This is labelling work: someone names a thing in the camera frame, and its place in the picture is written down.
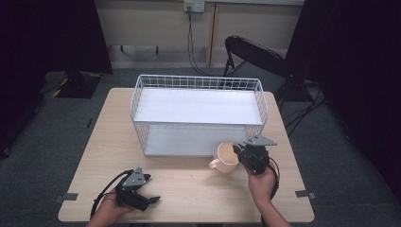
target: wooden table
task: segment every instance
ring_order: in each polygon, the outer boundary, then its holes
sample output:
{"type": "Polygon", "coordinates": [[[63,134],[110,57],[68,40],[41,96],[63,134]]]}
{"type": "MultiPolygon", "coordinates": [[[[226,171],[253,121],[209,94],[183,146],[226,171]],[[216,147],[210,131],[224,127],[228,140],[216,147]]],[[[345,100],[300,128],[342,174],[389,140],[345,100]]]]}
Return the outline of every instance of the wooden table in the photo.
{"type": "MultiPolygon", "coordinates": [[[[248,189],[243,166],[223,174],[209,169],[212,158],[146,158],[131,122],[132,88],[113,88],[104,103],[94,131],[82,155],[68,193],[75,201],[64,201],[59,219],[68,222],[89,220],[94,199],[119,173],[141,166],[151,179],[139,192],[150,198],[161,196],[146,212],[134,211],[121,222],[142,223],[256,223],[260,214],[248,189]]],[[[262,132],[275,140],[268,147],[280,167],[280,188],[274,205],[289,222],[310,222],[314,214],[305,190],[283,121],[271,93],[266,93],[269,119],[262,132]]]]}

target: coffee cup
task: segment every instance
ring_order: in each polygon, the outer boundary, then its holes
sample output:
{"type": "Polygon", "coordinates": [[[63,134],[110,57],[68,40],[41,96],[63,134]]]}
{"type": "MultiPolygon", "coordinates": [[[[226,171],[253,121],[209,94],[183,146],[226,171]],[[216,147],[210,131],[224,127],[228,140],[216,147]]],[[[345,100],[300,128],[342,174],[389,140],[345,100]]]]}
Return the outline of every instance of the coffee cup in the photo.
{"type": "Polygon", "coordinates": [[[223,173],[233,171],[239,163],[238,156],[234,153],[233,145],[235,145],[234,142],[221,143],[213,161],[209,164],[209,168],[215,168],[223,173]]]}

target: mug handle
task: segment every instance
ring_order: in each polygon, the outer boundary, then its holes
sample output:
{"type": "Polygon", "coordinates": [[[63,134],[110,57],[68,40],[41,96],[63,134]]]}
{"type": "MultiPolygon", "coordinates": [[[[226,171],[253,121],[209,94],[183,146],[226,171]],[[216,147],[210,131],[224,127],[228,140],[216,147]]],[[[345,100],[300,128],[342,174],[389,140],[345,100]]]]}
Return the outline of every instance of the mug handle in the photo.
{"type": "Polygon", "coordinates": [[[219,159],[215,159],[212,162],[210,162],[209,164],[209,168],[215,168],[216,167],[216,163],[220,162],[219,159]]]}

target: wire basket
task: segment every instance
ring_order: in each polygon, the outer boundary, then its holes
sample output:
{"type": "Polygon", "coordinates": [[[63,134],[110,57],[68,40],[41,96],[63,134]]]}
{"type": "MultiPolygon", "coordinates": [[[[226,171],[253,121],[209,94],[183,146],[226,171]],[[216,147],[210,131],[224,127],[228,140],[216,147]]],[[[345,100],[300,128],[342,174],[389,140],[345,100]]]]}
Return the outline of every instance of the wire basket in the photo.
{"type": "Polygon", "coordinates": [[[146,156],[213,156],[260,134],[268,105],[259,79],[140,75],[131,120],[146,156]]]}

